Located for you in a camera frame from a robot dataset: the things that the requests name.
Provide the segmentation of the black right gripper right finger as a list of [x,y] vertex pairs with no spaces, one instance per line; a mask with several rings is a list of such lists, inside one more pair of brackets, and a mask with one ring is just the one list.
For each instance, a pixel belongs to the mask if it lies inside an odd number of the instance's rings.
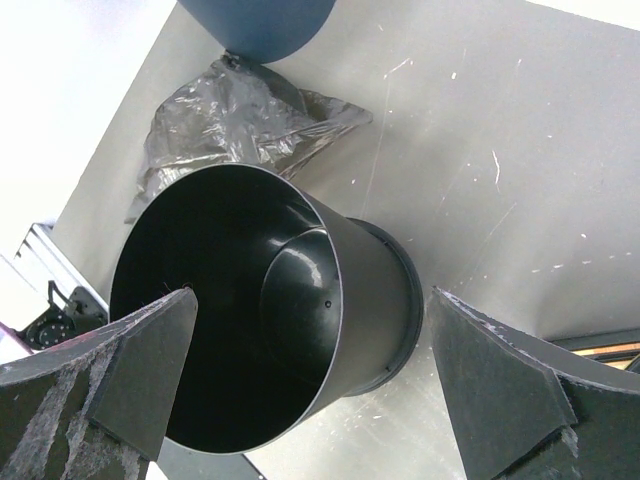
[[636,479],[639,376],[433,288],[432,350],[469,479]]

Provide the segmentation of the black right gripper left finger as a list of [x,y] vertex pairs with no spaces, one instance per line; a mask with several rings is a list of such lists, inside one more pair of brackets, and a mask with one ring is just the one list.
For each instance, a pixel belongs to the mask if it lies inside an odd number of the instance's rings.
[[157,460],[196,323],[184,288],[1,366],[4,479],[143,479]]

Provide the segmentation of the black bin liner bucket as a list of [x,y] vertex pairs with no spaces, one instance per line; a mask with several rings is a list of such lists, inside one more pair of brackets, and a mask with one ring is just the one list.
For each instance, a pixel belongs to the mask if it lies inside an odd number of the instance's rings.
[[198,311],[167,435],[214,455],[261,448],[386,384],[424,316],[419,276],[388,232],[240,163],[190,173],[144,209],[110,317],[183,288]]

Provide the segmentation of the black trash bag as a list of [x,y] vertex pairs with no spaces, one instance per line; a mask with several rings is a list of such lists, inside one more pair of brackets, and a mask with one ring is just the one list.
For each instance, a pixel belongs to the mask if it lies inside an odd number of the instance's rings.
[[263,65],[224,53],[156,109],[125,221],[135,223],[165,188],[212,165],[256,165],[290,180],[372,119],[360,106],[300,89]]

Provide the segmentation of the dark blue gold-rimmed trash bin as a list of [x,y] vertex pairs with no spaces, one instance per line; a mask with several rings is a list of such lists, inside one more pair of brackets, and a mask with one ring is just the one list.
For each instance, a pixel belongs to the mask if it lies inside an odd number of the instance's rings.
[[183,0],[186,11],[228,52],[265,64],[305,46],[334,0]]

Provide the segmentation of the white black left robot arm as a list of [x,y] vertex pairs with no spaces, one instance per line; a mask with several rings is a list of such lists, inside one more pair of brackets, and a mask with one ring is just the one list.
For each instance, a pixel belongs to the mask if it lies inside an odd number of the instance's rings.
[[76,338],[108,323],[101,303],[82,286],[65,296],[54,280],[48,281],[48,308],[17,337],[31,350],[41,351]]

